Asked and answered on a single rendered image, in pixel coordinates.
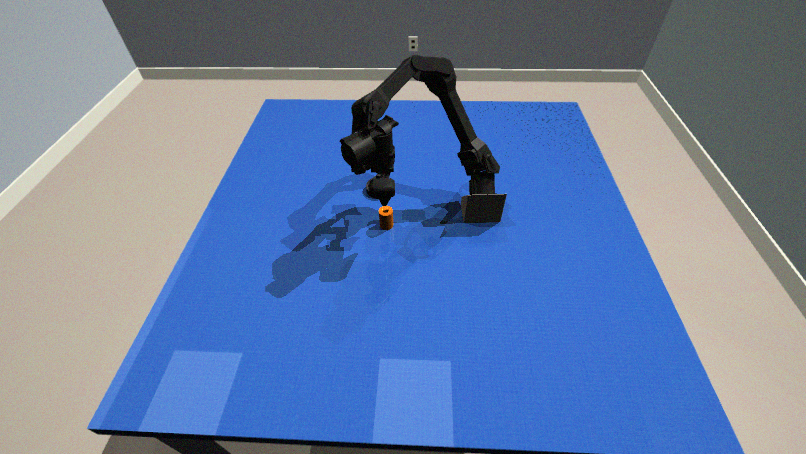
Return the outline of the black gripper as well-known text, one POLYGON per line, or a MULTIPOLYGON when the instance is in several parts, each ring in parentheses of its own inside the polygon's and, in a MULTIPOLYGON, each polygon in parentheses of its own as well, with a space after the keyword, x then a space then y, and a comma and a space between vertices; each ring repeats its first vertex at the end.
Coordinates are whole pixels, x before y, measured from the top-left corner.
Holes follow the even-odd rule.
POLYGON ((390 178, 390 173, 394 172, 395 147, 385 153, 375 152, 370 159, 374 160, 376 173, 380 174, 380 178, 370 181, 370 196, 378 197, 382 206, 387 206, 391 197, 395 196, 395 181, 390 178))

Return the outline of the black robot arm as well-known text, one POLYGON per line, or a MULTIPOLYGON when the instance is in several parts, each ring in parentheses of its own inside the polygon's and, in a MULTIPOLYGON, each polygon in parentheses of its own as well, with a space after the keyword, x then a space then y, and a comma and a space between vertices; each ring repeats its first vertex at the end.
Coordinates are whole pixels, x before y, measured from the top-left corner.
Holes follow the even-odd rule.
POLYGON ((445 57, 412 55, 372 92, 355 101, 352 109, 352 133, 340 139, 342 157, 356 175, 371 169, 376 172, 374 153, 393 148, 392 129, 399 123, 392 117, 378 121, 392 97, 411 79, 424 82, 441 101, 461 144, 457 153, 469 180, 469 194, 495 193, 495 174, 500 165, 487 144, 477 137, 456 91, 456 74, 452 62, 445 57), (368 130, 368 131, 367 131, 368 130))

